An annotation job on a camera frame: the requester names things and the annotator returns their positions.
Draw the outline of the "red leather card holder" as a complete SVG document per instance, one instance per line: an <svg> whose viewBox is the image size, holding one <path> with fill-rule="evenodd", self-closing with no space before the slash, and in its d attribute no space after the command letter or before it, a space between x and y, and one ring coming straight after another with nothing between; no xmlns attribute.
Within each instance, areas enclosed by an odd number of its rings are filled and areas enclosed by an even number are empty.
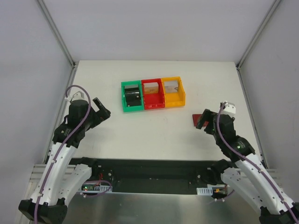
<svg viewBox="0 0 299 224"><path fill-rule="evenodd" d="M202 114L193 114L193 124L197 129L201 129L202 127L206 127L208 125L208 121L201 120Z"/></svg>

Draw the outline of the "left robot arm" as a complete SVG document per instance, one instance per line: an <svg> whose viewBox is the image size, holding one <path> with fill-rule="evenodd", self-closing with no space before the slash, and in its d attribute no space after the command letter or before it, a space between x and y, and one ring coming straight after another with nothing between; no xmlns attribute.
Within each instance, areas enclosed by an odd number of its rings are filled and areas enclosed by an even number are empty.
<svg viewBox="0 0 299 224"><path fill-rule="evenodd" d="M19 211L36 224L61 224L67 214L68 205L85 181L93 182L99 176L93 159L86 159L75 166L71 175L64 175L69 163L88 130L95 128L111 116L111 112L94 98L98 107L78 97L71 100L69 112L55 129L50 156L40 181L27 200L21 200Z"/></svg>

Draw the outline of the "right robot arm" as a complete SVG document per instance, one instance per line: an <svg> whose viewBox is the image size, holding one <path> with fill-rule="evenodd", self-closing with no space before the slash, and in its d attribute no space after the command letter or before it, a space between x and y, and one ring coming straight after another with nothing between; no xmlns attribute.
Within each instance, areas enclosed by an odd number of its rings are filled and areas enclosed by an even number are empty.
<svg viewBox="0 0 299 224"><path fill-rule="evenodd" d="M299 204L273 180L251 144L236 134L234 112L205 109L196 128L212 135L222 153L230 159L215 162L200 177L206 184L227 184L256 209L262 224L297 224Z"/></svg>

